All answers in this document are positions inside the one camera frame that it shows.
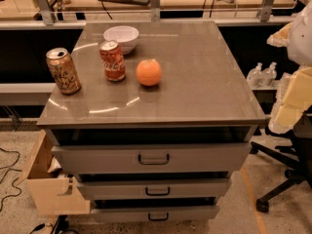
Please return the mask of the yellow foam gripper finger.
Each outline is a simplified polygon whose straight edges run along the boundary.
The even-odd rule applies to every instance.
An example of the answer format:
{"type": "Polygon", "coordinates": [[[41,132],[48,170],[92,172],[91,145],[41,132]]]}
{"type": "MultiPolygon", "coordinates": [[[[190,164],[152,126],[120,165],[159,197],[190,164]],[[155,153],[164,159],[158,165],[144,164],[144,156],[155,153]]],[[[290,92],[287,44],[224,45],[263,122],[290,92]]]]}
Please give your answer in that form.
{"type": "Polygon", "coordinates": [[[268,128],[276,134],[292,130],[303,112],[312,105],[312,29],[290,22],[270,35],[267,43],[286,47],[288,57],[299,65],[293,74],[284,74],[279,82],[268,128]]]}

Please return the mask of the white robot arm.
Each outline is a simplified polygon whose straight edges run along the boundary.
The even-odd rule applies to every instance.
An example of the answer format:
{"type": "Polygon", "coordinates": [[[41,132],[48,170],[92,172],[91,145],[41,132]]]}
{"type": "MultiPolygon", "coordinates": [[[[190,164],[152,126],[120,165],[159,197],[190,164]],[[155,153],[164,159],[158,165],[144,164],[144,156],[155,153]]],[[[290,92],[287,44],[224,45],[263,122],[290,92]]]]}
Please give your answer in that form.
{"type": "Polygon", "coordinates": [[[268,124],[271,132],[284,134],[312,105],[312,1],[292,22],[271,35],[267,43],[286,47],[288,58],[299,65],[292,75],[284,74],[281,78],[268,124]]]}

